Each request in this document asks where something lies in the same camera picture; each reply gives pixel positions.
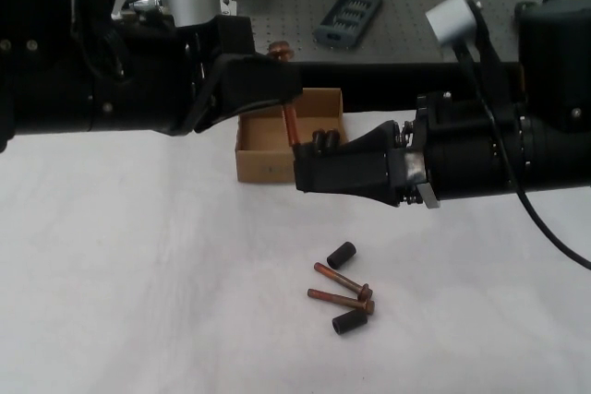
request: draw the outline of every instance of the white table surface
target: white table surface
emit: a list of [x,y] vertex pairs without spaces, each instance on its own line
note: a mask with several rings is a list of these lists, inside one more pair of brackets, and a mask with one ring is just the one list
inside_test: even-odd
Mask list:
[[[394,115],[345,117],[356,137]],[[591,392],[591,272],[516,197],[390,208],[235,180],[204,135],[17,137],[0,156],[0,392]],[[591,256],[591,193],[535,194]],[[312,266],[343,241],[376,314]]]

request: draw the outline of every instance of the black rubber cylinder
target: black rubber cylinder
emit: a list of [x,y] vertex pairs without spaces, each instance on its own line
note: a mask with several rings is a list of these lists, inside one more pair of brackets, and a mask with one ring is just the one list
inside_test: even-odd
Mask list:
[[326,151],[327,152],[334,152],[337,148],[339,148],[339,143],[341,142],[341,133],[339,133],[336,129],[330,130],[326,133]]
[[332,320],[332,327],[334,328],[334,332],[341,335],[355,328],[363,327],[366,323],[368,323],[368,315],[356,309],[342,316],[335,317]]
[[345,242],[339,249],[326,257],[326,262],[332,269],[338,269],[357,252],[355,245],[351,242]]
[[326,148],[326,133],[323,129],[314,131],[312,134],[312,143],[314,144],[314,152],[318,155],[324,152]]

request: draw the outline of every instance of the small cardboard box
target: small cardboard box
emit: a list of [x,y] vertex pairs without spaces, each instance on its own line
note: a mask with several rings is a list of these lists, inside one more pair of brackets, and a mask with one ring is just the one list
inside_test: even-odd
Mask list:
[[[304,89],[294,106],[300,142],[311,141],[317,129],[338,129],[341,141],[346,141],[341,90]],[[294,182],[294,154],[287,143],[281,107],[240,116],[235,154],[238,182]]]

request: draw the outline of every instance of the copper bolt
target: copper bolt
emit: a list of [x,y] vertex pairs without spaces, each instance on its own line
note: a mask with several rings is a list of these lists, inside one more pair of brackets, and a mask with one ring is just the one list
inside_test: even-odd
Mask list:
[[[281,62],[288,62],[294,57],[294,51],[290,48],[288,42],[278,41],[269,45],[267,55]],[[283,122],[285,123],[285,132],[287,133],[289,146],[298,145],[299,135],[297,134],[296,108],[294,108],[292,103],[283,105]]]
[[341,295],[324,293],[318,290],[308,290],[308,297],[312,299],[322,300],[324,302],[330,302],[332,304],[339,304],[341,306],[348,306],[350,308],[359,309],[365,311],[367,314],[373,314],[376,304],[373,300],[364,300],[363,302],[350,299],[349,297],[342,297]]
[[294,57],[294,50],[289,46],[286,41],[273,42],[269,45],[267,55],[273,57],[282,62],[287,62]]
[[325,267],[319,262],[316,262],[316,264],[314,264],[314,269],[323,276],[328,277],[332,281],[336,281],[339,285],[344,286],[348,290],[351,290],[352,292],[357,294],[357,300],[363,302],[365,300],[369,300],[373,295],[373,291],[369,289],[369,285],[367,285],[366,283],[364,283],[363,285],[355,283],[354,281],[347,279],[344,275],[339,274],[338,272]]

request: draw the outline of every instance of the gray tool holder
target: gray tool holder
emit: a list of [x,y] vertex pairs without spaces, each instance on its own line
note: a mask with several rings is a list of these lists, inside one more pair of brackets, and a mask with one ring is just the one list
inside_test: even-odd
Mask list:
[[314,30],[314,37],[318,43],[331,47],[355,46],[380,3],[381,0],[337,0]]

